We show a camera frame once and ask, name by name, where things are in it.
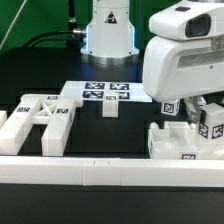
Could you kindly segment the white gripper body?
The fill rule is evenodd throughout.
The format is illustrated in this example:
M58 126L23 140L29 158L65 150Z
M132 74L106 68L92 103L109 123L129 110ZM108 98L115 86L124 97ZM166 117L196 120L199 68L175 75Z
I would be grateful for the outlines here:
M158 102L224 91L224 0L181 0L149 19L142 83Z

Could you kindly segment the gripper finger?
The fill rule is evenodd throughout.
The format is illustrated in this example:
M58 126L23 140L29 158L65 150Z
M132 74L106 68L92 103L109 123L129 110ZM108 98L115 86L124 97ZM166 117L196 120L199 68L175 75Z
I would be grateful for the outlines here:
M190 120L194 123L204 123L206 112L197 104L198 99L202 96L188 97L184 99L186 111Z

